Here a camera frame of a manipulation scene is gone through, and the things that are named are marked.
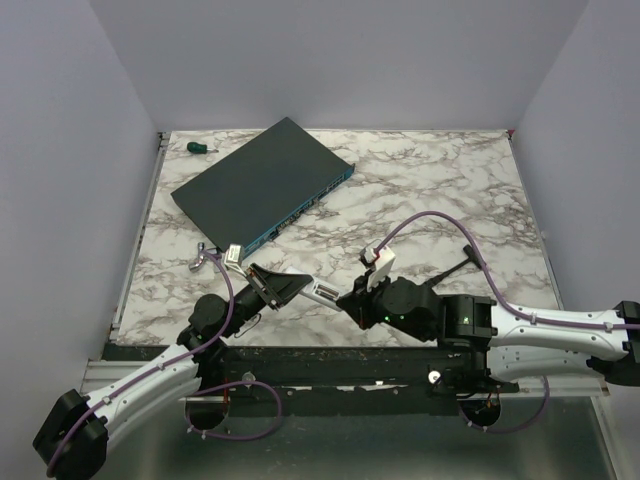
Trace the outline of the AAA battery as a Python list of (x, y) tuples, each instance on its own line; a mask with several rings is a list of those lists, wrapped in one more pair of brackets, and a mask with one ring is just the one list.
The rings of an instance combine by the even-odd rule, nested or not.
[(338, 292), (336, 292), (336, 291), (334, 291), (332, 289), (329, 289), (329, 288), (325, 287), (324, 285), (317, 285), (316, 289), (315, 289), (315, 293), (318, 296), (320, 296), (322, 298), (325, 298), (325, 299), (327, 299), (329, 301), (332, 301), (332, 302), (335, 302), (336, 299), (339, 297), (339, 293)]

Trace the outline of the white remote control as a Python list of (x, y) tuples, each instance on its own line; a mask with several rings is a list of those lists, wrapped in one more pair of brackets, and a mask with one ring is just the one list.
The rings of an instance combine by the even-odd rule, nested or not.
[(341, 308), (337, 305), (337, 301), (344, 295), (344, 291), (339, 287), (292, 266), (288, 267), (285, 273), (297, 276), (309, 276), (311, 278), (311, 281), (308, 282), (295, 297), (304, 297), (336, 312), (341, 311)]

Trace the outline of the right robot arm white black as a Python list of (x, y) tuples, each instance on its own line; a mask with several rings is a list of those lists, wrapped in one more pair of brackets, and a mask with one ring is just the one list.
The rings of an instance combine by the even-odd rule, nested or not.
[(482, 357), (464, 362), (460, 379), (480, 392), (494, 381), (552, 375), (601, 376), (639, 384), (639, 305), (603, 311), (533, 309), (469, 294), (438, 295), (404, 277), (367, 286), (357, 278), (337, 307), (361, 329), (387, 324), (421, 342)]

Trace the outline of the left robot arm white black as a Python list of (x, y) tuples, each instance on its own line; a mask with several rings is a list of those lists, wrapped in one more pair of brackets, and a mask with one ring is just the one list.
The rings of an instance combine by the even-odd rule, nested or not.
[(162, 406), (194, 393), (214, 393), (222, 380), (211, 359), (264, 307), (280, 308), (312, 285), (312, 276), (252, 265), (248, 284), (227, 299), (201, 297), (176, 343), (120, 380), (82, 395), (71, 389), (54, 403), (33, 440), (53, 479), (90, 479), (110, 447)]

